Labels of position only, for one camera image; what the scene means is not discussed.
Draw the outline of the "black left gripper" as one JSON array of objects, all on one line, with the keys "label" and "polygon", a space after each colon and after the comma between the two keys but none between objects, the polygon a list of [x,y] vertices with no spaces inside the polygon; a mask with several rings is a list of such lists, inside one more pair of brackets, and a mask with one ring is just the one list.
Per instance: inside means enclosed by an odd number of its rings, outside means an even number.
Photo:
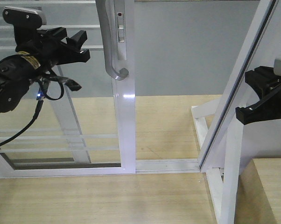
[{"label": "black left gripper", "polygon": [[[14,25],[14,38],[18,55],[35,70],[50,70],[56,65],[85,63],[91,56],[88,49],[81,49],[87,40],[86,31],[80,30],[69,37],[64,27],[51,29],[25,28]],[[60,46],[62,40],[66,46]]]}]

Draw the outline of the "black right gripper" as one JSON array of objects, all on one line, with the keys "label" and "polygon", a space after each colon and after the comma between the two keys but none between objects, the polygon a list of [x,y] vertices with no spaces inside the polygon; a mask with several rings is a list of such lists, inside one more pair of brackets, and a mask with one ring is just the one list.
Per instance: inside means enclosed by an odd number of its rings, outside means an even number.
[{"label": "black right gripper", "polygon": [[245,82],[260,100],[248,107],[236,107],[236,118],[243,125],[281,119],[281,76],[274,74],[273,67],[260,66],[247,71]]}]

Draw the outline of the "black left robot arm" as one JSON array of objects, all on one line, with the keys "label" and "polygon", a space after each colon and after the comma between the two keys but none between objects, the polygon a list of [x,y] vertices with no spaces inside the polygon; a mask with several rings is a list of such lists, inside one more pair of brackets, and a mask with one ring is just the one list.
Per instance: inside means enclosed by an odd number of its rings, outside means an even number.
[{"label": "black left robot arm", "polygon": [[0,113],[14,110],[30,85],[41,78],[71,91],[81,89],[76,81],[56,75],[52,68],[90,59],[89,50],[81,48],[87,40],[86,31],[68,37],[63,27],[44,30],[15,26],[14,37],[16,54],[0,61]]}]

